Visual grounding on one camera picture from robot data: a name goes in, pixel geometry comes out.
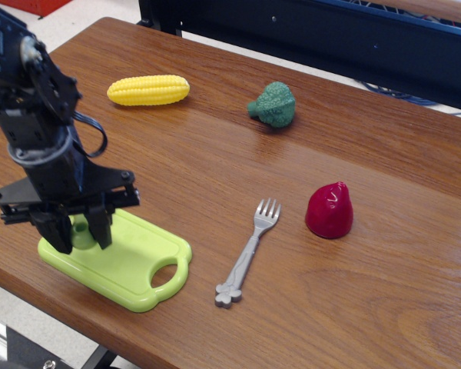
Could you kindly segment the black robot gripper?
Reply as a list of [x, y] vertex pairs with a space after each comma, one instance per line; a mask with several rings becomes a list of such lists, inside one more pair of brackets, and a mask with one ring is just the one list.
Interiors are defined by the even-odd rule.
[[[91, 162], [71, 132], [52, 147], [26, 150], [9, 145], [8, 153], [27, 177], [0, 188], [3, 221], [14, 224], [31, 219], [40, 235], [62, 254], [72, 252], [72, 225], [69, 216], [53, 210], [85, 213], [92, 237], [105, 249], [112, 243], [114, 210], [140, 204], [134, 173]], [[41, 211], [30, 216], [33, 208]]]

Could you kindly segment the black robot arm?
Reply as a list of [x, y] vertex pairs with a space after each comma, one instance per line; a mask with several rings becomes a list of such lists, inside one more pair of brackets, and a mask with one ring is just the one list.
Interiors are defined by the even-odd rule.
[[0, 129], [25, 178], [0, 188], [6, 224], [28, 222], [57, 251], [73, 248], [71, 216], [85, 217], [100, 247], [112, 216], [139, 202], [131, 171], [93, 162], [75, 128], [99, 124], [76, 109], [80, 93], [24, 22], [0, 8]]

